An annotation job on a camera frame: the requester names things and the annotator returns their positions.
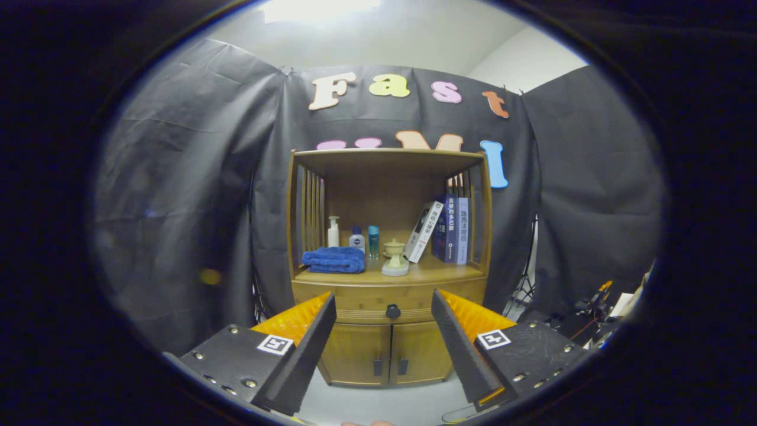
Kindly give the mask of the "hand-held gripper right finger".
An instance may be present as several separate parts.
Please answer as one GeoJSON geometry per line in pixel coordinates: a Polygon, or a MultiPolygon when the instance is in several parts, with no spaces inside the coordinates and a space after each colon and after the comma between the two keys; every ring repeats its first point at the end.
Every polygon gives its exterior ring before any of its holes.
{"type": "Polygon", "coordinates": [[[544,323],[516,323],[443,289],[433,293],[432,315],[477,411],[549,388],[588,351],[544,323]]]}

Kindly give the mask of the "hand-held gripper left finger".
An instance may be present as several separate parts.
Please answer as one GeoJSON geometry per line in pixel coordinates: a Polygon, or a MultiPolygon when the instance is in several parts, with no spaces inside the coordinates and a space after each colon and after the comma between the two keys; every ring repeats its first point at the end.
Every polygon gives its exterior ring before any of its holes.
{"type": "Polygon", "coordinates": [[[243,407],[299,412],[337,318],[323,293],[254,327],[225,326],[179,358],[179,368],[243,407]]]}

